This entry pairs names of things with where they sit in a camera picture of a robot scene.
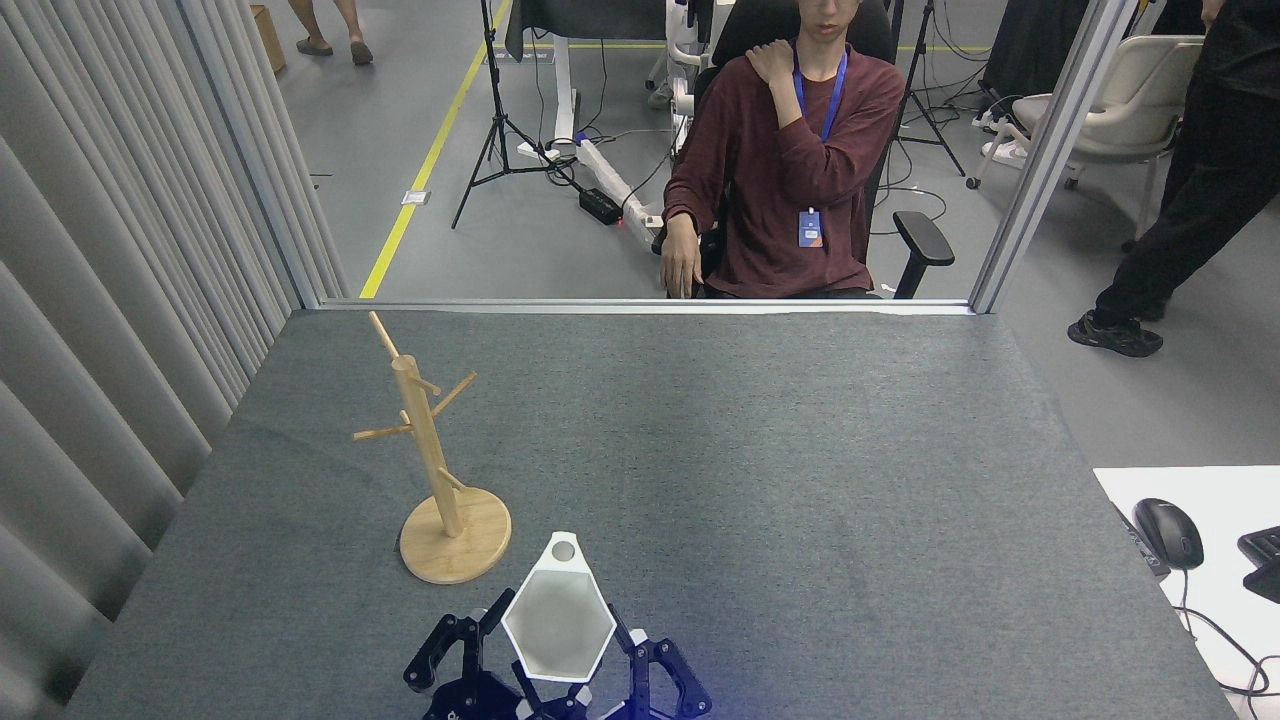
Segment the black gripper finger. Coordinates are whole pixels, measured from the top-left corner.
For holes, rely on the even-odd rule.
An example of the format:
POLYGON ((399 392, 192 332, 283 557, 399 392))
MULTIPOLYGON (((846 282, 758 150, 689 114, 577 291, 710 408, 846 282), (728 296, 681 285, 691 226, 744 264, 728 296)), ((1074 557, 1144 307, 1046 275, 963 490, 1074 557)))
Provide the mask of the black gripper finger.
POLYGON ((503 679, 509 675, 509 642, 502 626, 502 619, 515 600, 516 591, 502 591, 488 606, 477 609, 479 666, 481 670, 503 679))
POLYGON ((614 639, 628 657, 630 687, 626 700, 614 706, 608 715, 650 716, 649 662, 652 660, 652 642, 644 629, 630 629, 622 620, 617 620, 614 639))
POLYGON ((413 657, 404 666, 404 684, 415 693, 425 693, 438 680, 438 669, 457 643, 463 644, 463 676, 474 675, 480 667, 477 660, 483 638, 483 623, 471 616, 442 615, 428 633, 413 657))
POLYGON ((713 710, 713 700, 673 641, 658 641, 652 660, 668 674, 677 691, 676 717, 701 717, 713 710))

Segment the person's right hand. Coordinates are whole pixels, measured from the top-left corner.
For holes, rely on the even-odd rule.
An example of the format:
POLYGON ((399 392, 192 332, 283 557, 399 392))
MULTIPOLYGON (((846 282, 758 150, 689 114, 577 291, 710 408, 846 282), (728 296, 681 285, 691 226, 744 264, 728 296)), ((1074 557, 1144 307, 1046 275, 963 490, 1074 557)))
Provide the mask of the person's right hand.
POLYGON ((689 213, 666 220, 666 241, 660 250, 660 283, 668 299, 692 299, 703 283, 700 236, 689 213))

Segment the person's left hand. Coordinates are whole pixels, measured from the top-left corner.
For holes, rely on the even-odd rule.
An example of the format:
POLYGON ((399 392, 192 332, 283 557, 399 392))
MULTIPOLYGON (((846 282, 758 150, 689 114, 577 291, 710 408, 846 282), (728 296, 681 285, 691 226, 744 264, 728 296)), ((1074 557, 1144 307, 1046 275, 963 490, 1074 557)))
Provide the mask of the person's left hand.
POLYGON ((745 53, 755 73, 769 86, 788 85, 795 67, 794 49, 785 40, 751 46, 745 53))

